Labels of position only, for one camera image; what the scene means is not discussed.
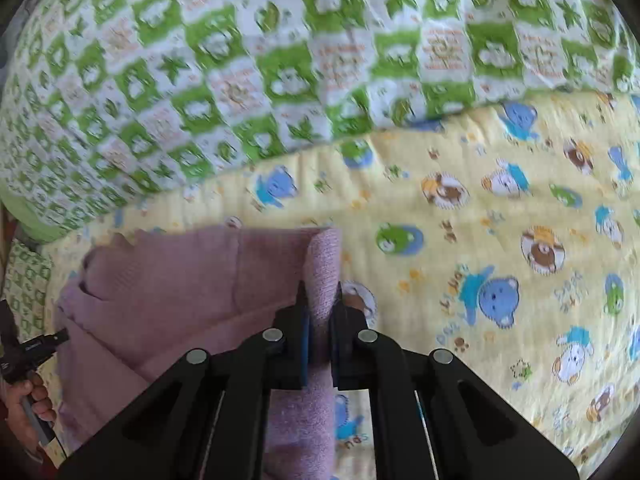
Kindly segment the person's left hand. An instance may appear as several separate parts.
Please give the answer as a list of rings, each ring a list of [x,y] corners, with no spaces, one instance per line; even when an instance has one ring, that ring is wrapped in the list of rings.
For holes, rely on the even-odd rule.
[[[9,428],[29,452],[35,453],[39,448],[37,431],[29,419],[32,413],[43,422],[53,424],[56,413],[44,381],[37,373],[13,385],[2,384],[2,400],[8,409],[6,422]]]

